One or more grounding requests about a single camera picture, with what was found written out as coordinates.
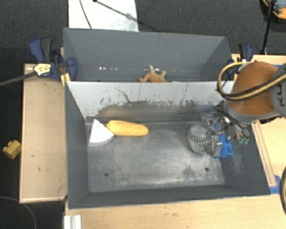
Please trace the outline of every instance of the black carpet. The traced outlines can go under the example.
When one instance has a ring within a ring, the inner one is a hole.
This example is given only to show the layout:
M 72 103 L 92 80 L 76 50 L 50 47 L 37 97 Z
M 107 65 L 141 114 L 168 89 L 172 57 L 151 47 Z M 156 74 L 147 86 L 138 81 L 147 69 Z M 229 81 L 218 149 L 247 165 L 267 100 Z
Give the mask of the black carpet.
M 140 31 L 226 36 L 233 53 L 238 43 L 262 49 L 266 11 L 260 0 L 135 0 Z M 67 0 L 0 0 L 0 81 L 23 74 L 33 61 L 28 43 L 36 37 L 52 37 L 62 46 L 62 28 L 68 25 Z M 286 55 L 286 23 L 273 20 L 268 53 Z M 20 157 L 9 160 L 2 148 L 21 141 L 22 83 L 0 88 L 0 195 L 17 199 Z M 37 228 L 62 228 L 62 203 L 30 204 Z M 33 228 L 26 208 L 0 200 L 0 229 Z

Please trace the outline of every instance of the orange toy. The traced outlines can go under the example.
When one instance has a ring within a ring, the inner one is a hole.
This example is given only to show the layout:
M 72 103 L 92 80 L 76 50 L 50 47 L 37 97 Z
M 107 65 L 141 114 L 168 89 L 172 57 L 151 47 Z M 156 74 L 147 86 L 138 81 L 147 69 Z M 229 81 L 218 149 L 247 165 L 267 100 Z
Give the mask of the orange toy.
M 151 69 L 151 71 L 149 73 L 147 73 L 144 78 L 139 78 L 139 81 L 142 82 L 142 83 L 145 83 L 147 82 L 148 80 L 152 83 L 163 83 L 163 82 L 167 82 L 165 80 L 165 74 L 166 74 L 166 71 L 162 71 L 162 74 L 156 74 L 154 69 L 153 69 L 153 66 L 152 65 L 149 65 L 149 68 Z

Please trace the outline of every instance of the metal bracket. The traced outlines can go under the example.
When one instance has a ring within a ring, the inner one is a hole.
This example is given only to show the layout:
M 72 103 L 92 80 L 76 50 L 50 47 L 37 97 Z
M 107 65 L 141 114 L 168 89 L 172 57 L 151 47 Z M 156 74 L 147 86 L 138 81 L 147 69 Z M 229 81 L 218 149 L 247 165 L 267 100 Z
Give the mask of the metal bracket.
M 82 216 L 64 216 L 63 217 L 64 229 L 82 229 Z

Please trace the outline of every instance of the yellow label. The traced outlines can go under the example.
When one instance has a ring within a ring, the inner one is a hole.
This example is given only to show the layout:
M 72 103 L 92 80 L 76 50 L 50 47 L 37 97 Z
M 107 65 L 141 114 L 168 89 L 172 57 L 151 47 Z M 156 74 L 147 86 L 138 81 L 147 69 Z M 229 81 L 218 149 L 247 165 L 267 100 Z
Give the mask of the yellow label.
M 39 63 L 36 66 L 34 66 L 34 71 L 39 76 L 41 76 L 43 74 L 50 73 L 51 72 L 51 65 L 48 63 Z

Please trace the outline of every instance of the wooden board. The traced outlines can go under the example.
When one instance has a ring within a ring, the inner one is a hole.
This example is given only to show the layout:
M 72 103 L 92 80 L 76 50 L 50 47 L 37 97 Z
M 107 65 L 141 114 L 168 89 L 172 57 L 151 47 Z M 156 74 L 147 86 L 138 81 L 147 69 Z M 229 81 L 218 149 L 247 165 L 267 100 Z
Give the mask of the wooden board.
M 257 58 L 273 64 L 286 62 L 284 56 Z M 31 66 L 26 67 L 29 73 Z M 25 80 L 22 203 L 62 200 L 67 194 L 62 94 L 62 85 L 57 81 L 37 77 Z M 274 174 L 281 175 L 286 165 L 286 120 L 261 125 L 260 130 L 270 157 L 270 163 L 265 161 L 271 164 Z M 68 210 L 66 206 L 66 214 L 81 214 L 83 229 L 286 229 L 278 195 L 81 210 Z
M 25 73 L 32 65 L 25 65 Z M 50 78 L 24 81 L 20 203 L 63 200 L 67 195 L 64 96 Z

